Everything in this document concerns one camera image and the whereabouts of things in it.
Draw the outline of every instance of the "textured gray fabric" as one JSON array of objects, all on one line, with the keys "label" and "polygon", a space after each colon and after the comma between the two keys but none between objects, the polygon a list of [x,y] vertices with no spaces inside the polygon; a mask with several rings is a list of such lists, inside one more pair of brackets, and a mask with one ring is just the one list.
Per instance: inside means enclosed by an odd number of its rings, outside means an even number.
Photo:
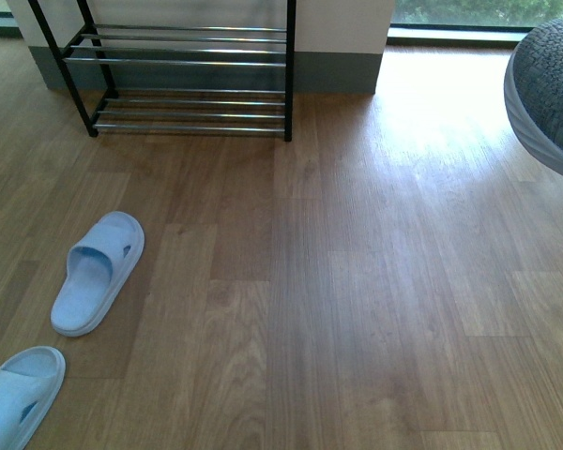
[{"label": "textured gray fabric", "polygon": [[563,19],[534,28],[519,43],[513,77],[529,116],[563,150]]}]

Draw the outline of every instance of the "metal shoe rack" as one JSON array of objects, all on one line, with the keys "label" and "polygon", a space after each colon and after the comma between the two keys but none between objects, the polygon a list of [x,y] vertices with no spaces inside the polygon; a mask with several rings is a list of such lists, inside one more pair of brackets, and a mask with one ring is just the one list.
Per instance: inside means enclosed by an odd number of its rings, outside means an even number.
[{"label": "metal shoe rack", "polygon": [[[100,131],[283,136],[292,141],[296,0],[287,0],[286,28],[172,27],[95,23],[87,0],[76,0],[84,25],[58,47],[38,0],[28,0],[90,136]],[[195,45],[154,48],[139,42]],[[98,65],[106,91],[87,111],[69,65]],[[215,68],[250,73],[282,70],[280,89],[118,87],[120,66]]]}]

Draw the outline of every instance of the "rack leg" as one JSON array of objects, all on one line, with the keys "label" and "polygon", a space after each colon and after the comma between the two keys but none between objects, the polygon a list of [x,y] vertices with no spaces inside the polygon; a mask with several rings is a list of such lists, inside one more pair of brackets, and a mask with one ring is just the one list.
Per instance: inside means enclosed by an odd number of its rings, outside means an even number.
[{"label": "rack leg", "polygon": [[73,81],[73,77],[71,76],[71,72],[68,70],[67,64],[63,61],[60,49],[58,48],[58,44],[56,44],[56,39],[54,38],[53,32],[50,29],[50,25],[48,25],[48,21],[46,20],[46,16],[39,5],[38,0],[28,0],[29,6],[34,12],[36,16],[36,20],[38,21],[39,27],[41,28],[46,41],[48,42],[48,47],[53,54],[54,61],[60,70],[63,79],[65,80],[65,84],[67,85],[67,89],[73,98],[73,102],[77,107],[77,111],[79,115],[82,117],[84,121],[85,128],[87,129],[87,133],[95,138],[98,136],[98,131],[93,127],[94,124],[90,119],[89,114],[85,110],[84,101],[75,86],[75,82]]},{"label": "rack leg", "polygon": [[[87,0],[77,0],[77,5],[79,6],[79,10],[82,12],[82,17],[84,18],[84,22],[88,25],[91,31],[95,34],[98,33],[96,26],[94,24],[94,17],[92,16],[92,11],[90,10],[89,5],[87,5]],[[102,47],[102,42],[100,39],[92,39],[92,45],[94,47]],[[96,56],[100,59],[106,58],[104,52],[96,52]],[[114,89],[114,77],[113,73],[111,72],[111,68],[101,64],[100,70],[102,71],[102,76],[104,77],[104,81],[109,89]]]},{"label": "rack leg", "polygon": [[297,0],[288,0],[285,50],[285,131],[283,139],[292,141],[292,114],[294,109],[294,47],[297,23]]}]

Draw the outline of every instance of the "floor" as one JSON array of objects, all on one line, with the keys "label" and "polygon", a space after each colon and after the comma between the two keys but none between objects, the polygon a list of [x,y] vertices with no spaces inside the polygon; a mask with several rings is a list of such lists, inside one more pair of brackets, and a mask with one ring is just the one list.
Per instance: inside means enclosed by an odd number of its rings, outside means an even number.
[{"label": "floor", "polygon": [[[503,51],[388,48],[295,138],[101,135],[0,40],[0,364],[67,358],[29,449],[563,449],[563,178],[516,141]],[[61,337],[68,249],[145,253]]]}]

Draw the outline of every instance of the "window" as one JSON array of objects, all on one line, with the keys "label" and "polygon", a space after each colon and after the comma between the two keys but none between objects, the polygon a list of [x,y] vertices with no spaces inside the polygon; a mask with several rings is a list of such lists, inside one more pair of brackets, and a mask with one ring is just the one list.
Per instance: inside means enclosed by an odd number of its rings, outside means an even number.
[{"label": "window", "polygon": [[395,25],[531,28],[563,17],[563,0],[396,0]]}]

